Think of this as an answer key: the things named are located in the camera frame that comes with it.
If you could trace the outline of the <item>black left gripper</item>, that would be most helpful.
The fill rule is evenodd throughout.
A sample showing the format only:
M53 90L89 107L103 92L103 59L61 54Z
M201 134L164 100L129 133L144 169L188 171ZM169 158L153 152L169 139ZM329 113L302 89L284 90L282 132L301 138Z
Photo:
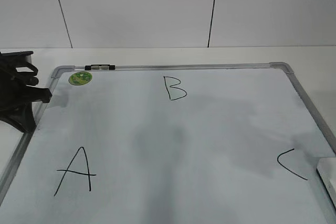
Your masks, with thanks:
M23 133L35 130L32 102L49 103L51 91L34 87L38 69L31 63L33 51L1 53L1 121Z

